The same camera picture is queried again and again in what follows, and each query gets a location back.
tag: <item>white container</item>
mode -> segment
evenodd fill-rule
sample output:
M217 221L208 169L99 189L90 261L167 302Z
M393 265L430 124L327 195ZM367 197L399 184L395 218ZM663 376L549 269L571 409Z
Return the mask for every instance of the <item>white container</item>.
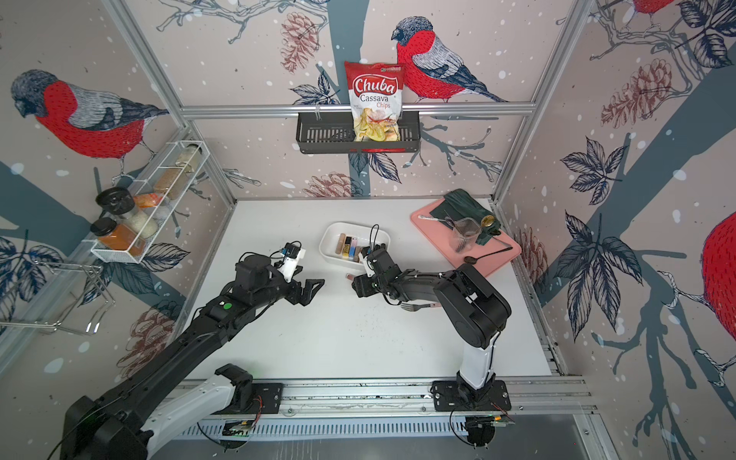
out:
M352 236L358 239L358 246L368 246L368 238L370 238L371 226L348 224L347 222L335 222L334 224L327 227L322 240L319 243L319 253L328 263L334 263L335 265L344 266L353 270L361 270L365 272L365 267L361 262L353 262L342 258L342 254L336 254L335 249L340 239L340 235L344 233L346 236ZM391 248L391 237L388 233L384 232L380 228L378 229L378 235L373 230L375 237L375 244L385 244L387 248Z

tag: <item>fork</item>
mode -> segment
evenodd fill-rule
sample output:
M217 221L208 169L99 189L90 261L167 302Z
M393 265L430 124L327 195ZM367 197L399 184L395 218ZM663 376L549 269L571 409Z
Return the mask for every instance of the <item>fork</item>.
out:
M406 310L406 311L417 311L420 308L427 308L427 307L435 308L435 307L441 307L441 306L442 306L442 304L439 303L439 302L423 303L423 304L419 304L419 305L418 304L415 304L415 303L401 302L401 308L404 309L404 310Z

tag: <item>pine cone drawing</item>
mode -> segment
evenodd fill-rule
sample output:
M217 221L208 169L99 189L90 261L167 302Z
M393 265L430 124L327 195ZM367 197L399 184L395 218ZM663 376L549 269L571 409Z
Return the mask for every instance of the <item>pine cone drawing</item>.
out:
M319 30L310 18L302 13L289 13L281 24L283 48L281 65L291 73L297 66L305 68L314 52L319 49Z
M521 246L521 260L529 272L531 283L534 285L543 283L549 268L545 245L534 236L531 228L519 229L519 233L514 233L514 240Z
M655 59L651 64L639 67L631 74L628 83L611 96L610 104L601 111L601 126L612 121L618 128L637 118L646 120L667 99L672 90L672 67L663 59Z
M361 194L349 176L339 172L331 172L326 176L312 176L308 182L309 188L303 188L305 195L312 198L351 197Z
M128 378L161 353L166 348L166 341L173 331L174 320L156 308L141 314L138 320L130 325L130 339L125 346L128 354L118 361L118 367L123 369L120 376Z

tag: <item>white tabletop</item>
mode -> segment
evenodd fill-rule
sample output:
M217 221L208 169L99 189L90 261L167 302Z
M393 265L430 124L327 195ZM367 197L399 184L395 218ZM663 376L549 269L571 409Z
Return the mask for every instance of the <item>white tabletop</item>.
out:
M307 251L302 273L325 285L306 307L286 300L205 359L189 378L209 378L233 363L255 378L446 378L462 360L463 340L441 308L407 312L381 295L359 299L348 270L325 261L319 242L328 225L378 223L391 236L389 253L402 269L443 272L452 266L409 221L430 199L240 201L197 297L195 309L235 279L243 252L270 254L287 241ZM512 315L494 356L499 376L549 375L550 370L511 264L488 277Z

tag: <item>clear plastic cup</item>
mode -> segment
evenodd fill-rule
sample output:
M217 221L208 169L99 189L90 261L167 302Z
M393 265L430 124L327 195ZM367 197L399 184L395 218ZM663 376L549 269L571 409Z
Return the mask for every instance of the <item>clear plastic cup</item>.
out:
M481 234L481 226L472 217L455 221L453 234L450 237L450 247L455 252L466 252L473 248Z

